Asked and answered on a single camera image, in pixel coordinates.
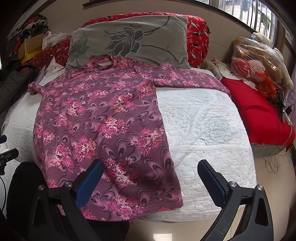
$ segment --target metal screw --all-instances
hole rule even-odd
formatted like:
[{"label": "metal screw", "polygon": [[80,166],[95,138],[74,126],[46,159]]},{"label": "metal screw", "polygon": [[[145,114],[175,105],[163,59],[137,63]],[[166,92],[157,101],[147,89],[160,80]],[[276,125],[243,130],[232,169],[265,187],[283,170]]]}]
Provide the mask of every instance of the metal screw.
[{"label": "metal screw", "polygon": [[65,187],[69,188],[69,187],[71,187],[71,186],[72,186],[72,182],[66,182],[66,183],[65,183]]},{"label": "metal screw", "polygon": [[263,190],[264,190],[264,187],[261,186],[261,185],[258,185],[257,188],[258,188],[260,191],[263,191]]},{"label": "metal screw", "polygon": [[237,186],[237,183],[234,181],[230,181],[229,185],[235,188]]},{"label": "metal screw", "polygon": [[44,188],[45,188],[44,185],[40,185],[40,186],[38,187],[38,190],[39,190],[39,191],[42,191]]}]

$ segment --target gray pillow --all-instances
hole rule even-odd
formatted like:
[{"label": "gray pillow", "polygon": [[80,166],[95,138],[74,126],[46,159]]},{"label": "gray pillow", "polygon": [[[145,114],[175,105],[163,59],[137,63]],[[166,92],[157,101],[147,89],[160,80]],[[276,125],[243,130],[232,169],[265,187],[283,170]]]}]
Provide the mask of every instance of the gray pillow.
[{"label": "gray pillow", "polygon": [[169,15],[138,16],[79,28],[71,36],[66,71],[79,68],[91,55],[102,54],[190,69],[186,29],[186,18]]}]

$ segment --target window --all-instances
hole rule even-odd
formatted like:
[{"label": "window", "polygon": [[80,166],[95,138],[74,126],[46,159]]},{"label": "window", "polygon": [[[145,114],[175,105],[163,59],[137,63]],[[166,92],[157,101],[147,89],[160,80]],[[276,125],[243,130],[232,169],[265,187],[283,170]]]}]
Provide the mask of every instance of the window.
[{"label": "window", "polygon": [[258,0],[197,0],[231,14],[246,25],[275,41],[277,18]]}]

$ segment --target bed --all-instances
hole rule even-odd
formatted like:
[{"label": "bed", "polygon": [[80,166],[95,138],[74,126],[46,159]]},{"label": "bed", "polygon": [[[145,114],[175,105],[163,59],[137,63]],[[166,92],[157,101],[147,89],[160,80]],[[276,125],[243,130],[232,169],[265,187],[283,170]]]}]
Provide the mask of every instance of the bed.
[{"label": "bed", "polygon": [[[64,71],[44,77],[40,85],[45,85]],[[256,186],[252,149],[238,110],[230,97],[218,90],[157,87],[156,93],[184,205],[144,219],[183,222],[214,218],[220,208],[214,205],[197,175],[197,164],[201,159],[207,159],[227,180],[235,180],[244,187]],[[33,127],[40,101],[41,95],[30,96],[27,93],[7,117],[3,129],[3,134],[8,137],[6,146],[8,149],[18,148],[19,162],[38,163],[33,145]]]}]

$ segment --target red floral headboard cover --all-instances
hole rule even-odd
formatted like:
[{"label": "red floral headboard cover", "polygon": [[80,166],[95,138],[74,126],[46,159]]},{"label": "red floral headboard cover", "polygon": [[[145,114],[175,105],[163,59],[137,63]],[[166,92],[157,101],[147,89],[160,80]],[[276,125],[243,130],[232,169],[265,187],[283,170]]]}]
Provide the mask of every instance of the red floral headboard cover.
[{"label": "red floral headboard cover", "polygon": [[[209,48],[209,34],[211,33],[209,27],[205,20],[200,17],[191,15],[181,15],[175,13],[166,12],[137,12],[137,13],[127,13],[118,14],[108,17],[91,19],[86,22],[82,27],[88,26],[93,23],[114,21],[123,18],[130,18],[142,15],[176,15],[185,17],[188,19],[187,24],[187,53],[188,62],[191,67],[196,68],[202,64],[207,56]],[[70,46],[70,39],[53,46],[50,49],[46,49],[36,55],[34,58],[30,59],[27,63],[33,63],[39,68],[44,65],[48,66],[52,57],[54,56],[56,62],[60,65],[66,66],[68,60],[68,52]]]}]

